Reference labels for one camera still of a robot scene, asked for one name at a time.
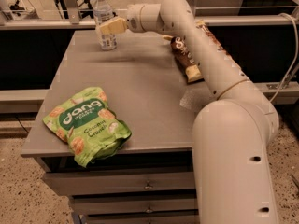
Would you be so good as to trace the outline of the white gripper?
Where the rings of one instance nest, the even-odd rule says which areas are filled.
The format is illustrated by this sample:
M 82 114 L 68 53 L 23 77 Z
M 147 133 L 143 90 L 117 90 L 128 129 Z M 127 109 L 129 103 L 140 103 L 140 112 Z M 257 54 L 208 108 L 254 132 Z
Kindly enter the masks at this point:
M 101 23 L 98 30 L 102 35 L 121 34 L 128 28 L 136 33 L 160 33 L 163 27 L 163 22 L 160 18 L 160 6 L 160 4 L 130 5 L 127 9 L 126 20 L 115 17 Z

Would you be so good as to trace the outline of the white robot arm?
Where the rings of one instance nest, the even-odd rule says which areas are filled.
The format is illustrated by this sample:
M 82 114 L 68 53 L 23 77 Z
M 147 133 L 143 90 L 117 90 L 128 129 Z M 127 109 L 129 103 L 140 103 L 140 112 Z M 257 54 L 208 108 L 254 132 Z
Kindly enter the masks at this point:
M 276 109 L 215 39 L 197 27 L 186 0 L 129 6 L 97 27 L 104 35 L 156 32 L 182 38 L 214 102 L 197 115 L 192 159 L 200 224 L 279 224 L 266 153 Z

